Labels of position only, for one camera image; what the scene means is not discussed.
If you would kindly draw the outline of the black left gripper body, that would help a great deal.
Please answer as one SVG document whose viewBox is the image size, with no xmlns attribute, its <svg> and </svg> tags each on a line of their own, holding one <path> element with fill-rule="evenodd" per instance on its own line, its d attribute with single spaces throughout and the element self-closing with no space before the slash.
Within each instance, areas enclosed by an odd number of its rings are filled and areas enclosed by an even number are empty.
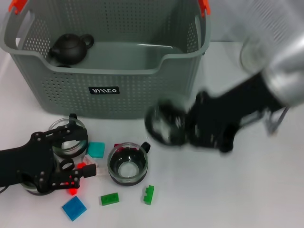
<svg viewBox="0 0 304 228">
<path fill-rule="evenodd" d="M 0 186 L 32 183 L 41 194 L 52 191 L 51 176 L 55 171 L 49 133 L 33 133 L 23 146 L 0 151 Z"/>
</svg>

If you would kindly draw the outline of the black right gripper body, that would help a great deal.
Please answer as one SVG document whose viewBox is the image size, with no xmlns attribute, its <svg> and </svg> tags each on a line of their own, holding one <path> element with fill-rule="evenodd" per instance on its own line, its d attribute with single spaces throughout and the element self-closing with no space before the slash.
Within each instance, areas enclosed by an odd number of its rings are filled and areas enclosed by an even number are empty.
<svg viewBox="0 0 304 228">
<path fill-rule="evenodd" d="M 266 109 L 276 112 L 283 108 L 260 73 L 218 97 L 210 97 L 206 91 L 201 91 L 195 102 L 199 110 L 190 112 L 190 136 L 213 135 L 220 152 L 233 150 L 234 138 L 243 126 L 243 118 L 256 113 L 256 121 Z"/>
</svg>

